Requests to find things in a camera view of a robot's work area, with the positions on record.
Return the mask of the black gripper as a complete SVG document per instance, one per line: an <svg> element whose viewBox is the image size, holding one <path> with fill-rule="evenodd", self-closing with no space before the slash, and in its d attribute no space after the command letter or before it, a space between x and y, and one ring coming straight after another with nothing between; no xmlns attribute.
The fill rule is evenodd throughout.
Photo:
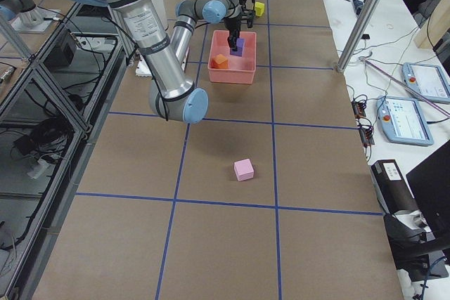
<svg viewBox="0 0 450 300"><path fill-rule="evenodd" d="M238 50L238 40L240 37L242 15L233 18L224 18L225 28L229 31L228 44L230 51Z"/></svg>

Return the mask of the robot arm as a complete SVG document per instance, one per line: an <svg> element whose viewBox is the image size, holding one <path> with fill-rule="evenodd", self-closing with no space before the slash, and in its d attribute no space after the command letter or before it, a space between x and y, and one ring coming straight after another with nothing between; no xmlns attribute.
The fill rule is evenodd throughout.
<svg viewBox="0 0 450 300"><path fill-rule="evenodd" d="M198 88L182 69L189 41L199 20L224 22L233 45L240 34L242 8L239 0L185 0L176 8L177 21L168 35L153 0L73 0L108 7L119 14L118 24L128 30L148 65L154 87L149 94L152 111L166 120L187 124L201 121L207 113L207 92Z"/></svg>

